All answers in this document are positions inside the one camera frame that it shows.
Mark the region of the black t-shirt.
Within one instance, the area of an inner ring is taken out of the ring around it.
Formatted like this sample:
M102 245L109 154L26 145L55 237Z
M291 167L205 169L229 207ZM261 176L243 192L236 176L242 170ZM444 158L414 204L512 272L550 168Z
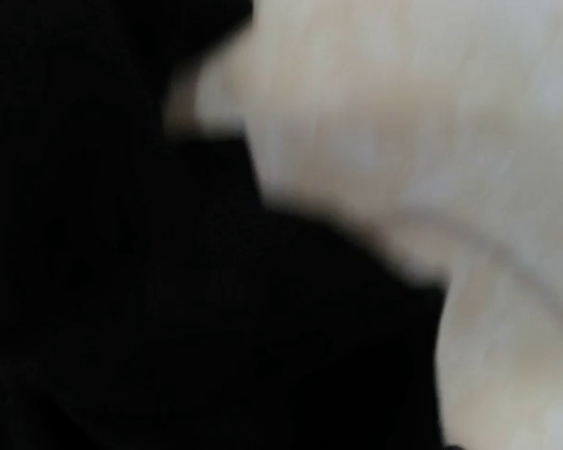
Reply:
M441 293L166 142L247 1L0 1L0 449L438 449Z

